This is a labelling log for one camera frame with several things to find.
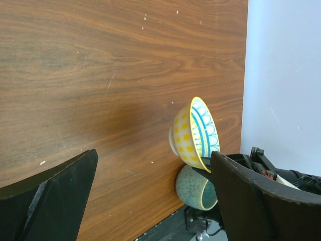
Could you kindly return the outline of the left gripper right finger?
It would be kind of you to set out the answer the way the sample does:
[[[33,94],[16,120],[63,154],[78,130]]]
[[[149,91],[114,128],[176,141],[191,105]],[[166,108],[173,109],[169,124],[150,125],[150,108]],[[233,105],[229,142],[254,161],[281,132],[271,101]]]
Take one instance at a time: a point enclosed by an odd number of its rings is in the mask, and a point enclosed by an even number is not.
[[[228,240],[320,240],[320,177],[304,174],[309,184],[299,189],[220,152],[211,172]]]

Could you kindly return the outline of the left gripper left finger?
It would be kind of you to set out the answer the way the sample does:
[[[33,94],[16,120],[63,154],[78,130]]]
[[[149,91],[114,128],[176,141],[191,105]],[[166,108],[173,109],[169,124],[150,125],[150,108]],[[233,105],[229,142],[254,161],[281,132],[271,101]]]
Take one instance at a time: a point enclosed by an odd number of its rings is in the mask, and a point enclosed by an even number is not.
[[[76,240],[98,155],[87,150],[1,188],[1,240]]]

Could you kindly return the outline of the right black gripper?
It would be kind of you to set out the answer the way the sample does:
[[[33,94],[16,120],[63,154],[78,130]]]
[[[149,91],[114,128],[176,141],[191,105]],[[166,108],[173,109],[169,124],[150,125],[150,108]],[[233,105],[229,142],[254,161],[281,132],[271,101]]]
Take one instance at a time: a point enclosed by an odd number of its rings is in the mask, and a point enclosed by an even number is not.
[[[263,149],[252,147],[250,155],[228,154],[227,157],[238,164],[255,171],[256,173],[277,181],[278,183],[320,195],[320,176],[305,174],[295,170],[278,169],[264,155]],[[214,167],[212,165],[212,158],[201,157],[201,167],[193,167],[192,169],[206,178],[213,185],[215,184],[213,178]]]

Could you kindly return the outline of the yellow rim blue bowl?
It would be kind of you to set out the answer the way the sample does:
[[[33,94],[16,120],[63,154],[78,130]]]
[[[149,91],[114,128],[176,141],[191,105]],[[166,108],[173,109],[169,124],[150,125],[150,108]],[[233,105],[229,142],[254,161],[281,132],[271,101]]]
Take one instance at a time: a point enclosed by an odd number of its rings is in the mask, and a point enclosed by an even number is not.
[[[194,97],[174,118],[169,130],[169,142],[174,154],[187,165],[211,173],[203,158],[220,151],[218,132],[209,108],[200,97]]]

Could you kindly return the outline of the teal ceramic mug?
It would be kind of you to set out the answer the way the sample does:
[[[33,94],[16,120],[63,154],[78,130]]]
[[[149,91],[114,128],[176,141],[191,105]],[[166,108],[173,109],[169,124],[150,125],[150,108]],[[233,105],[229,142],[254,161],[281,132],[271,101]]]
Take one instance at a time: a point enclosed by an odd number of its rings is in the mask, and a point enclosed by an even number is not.
[[[184,204],[198,210],[211,210],[218,203],[213,183],[189,165],[179,171],[175,189]]]

